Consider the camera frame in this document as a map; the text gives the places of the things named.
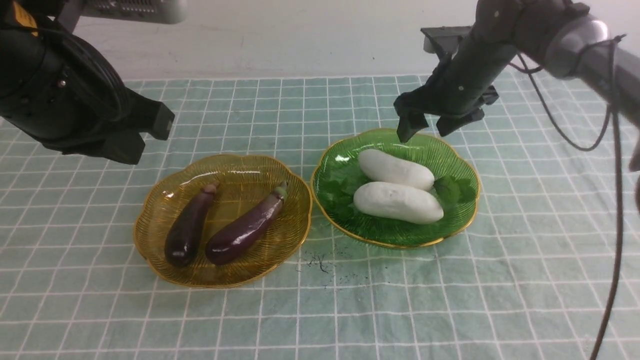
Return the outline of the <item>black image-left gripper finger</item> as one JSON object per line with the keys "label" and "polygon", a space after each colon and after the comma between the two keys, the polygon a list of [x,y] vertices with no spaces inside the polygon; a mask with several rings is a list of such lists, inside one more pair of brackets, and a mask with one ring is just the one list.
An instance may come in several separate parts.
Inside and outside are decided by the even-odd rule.
{"label": "black image-left gripper finger", "polygon": [[135,166],[141,160],[146,142],[139,132],[124,130],[109,134],[98,142],[96,157]]}
{"label": "black image-left gripper finger", "polygon": [[145,100],[142,103],[142,132],[158,141],[167,141],[175,120],[174,112],[164,102]]}

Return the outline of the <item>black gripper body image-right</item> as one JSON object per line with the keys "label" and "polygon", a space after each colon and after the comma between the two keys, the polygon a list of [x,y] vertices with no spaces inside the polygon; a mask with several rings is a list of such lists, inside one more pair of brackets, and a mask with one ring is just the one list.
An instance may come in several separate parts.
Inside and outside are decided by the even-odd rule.
{"label": "black gripper body image-right", "polygon": [[427,82],[394,102],[402,121],[425,114],[460,118],[480,98],[517,54],[512,41],[517,5],[478,5],[471,26],[424,27],[425,46],[438,57]]}

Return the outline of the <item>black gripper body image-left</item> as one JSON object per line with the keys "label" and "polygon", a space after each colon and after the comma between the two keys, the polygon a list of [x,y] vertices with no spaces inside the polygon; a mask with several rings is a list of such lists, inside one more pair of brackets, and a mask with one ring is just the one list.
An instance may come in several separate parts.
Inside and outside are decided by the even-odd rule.
{"label": "black gripper body image-left", "polygon": [[74,34],[1,32],[1,116],[48,150],[95,156],[112,133],[143,137],[145,100]]}

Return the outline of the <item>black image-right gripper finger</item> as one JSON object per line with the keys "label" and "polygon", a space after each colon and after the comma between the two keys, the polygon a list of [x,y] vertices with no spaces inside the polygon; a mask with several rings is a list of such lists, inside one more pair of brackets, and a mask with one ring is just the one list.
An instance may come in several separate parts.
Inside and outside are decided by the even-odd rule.
{"label": "black image-right gripper finger", "polygon": [[405,111],[398,115],[397,137],[398,141],[406,144],[420,131],[429,128],[423,112]]}
{"label": "black image-right gripper finger", "polygon": [[443,115],[436,122],[436,128],[440,137],[446,137],[466,125],[483,120],[484,117],[485,112],[480,107],[462,116]]}

